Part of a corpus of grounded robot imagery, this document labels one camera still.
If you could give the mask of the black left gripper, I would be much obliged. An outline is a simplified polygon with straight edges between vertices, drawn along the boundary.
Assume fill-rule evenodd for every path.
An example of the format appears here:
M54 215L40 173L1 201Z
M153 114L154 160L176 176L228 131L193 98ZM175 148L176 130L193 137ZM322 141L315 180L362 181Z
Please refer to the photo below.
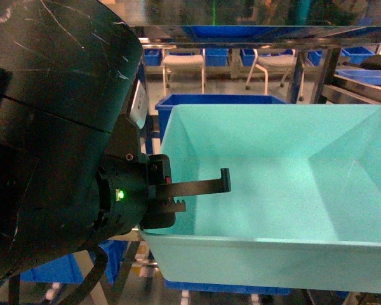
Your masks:
M146 164L105 156L96 173L99 212L95 236L125 234L137 225L143 229L171 227L176 213L186 211L185 201L174 197L231 191L229 169L221 168L220 174L219 179L152 185L151 197Z

